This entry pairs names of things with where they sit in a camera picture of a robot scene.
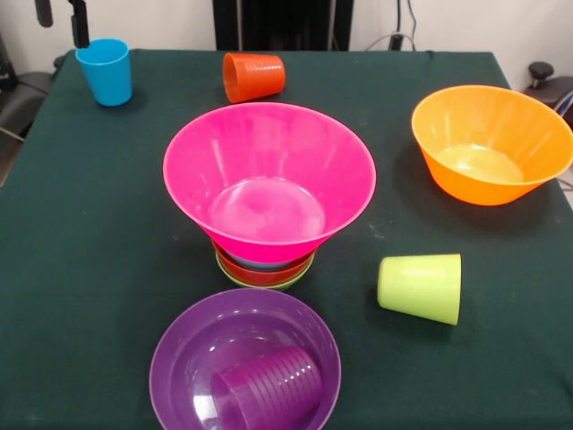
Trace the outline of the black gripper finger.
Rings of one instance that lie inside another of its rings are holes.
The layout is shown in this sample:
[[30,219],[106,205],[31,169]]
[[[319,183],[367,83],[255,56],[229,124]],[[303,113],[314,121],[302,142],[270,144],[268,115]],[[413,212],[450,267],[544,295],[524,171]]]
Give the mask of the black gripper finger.
[[38,23],[41,27],[50,28],[53,26],[53,14],[50,0],[35,0]]
[[69,0],[73,8],[71,16],[73,42],[77,48],[86,48],[90,45],[87,7],[84,0]]

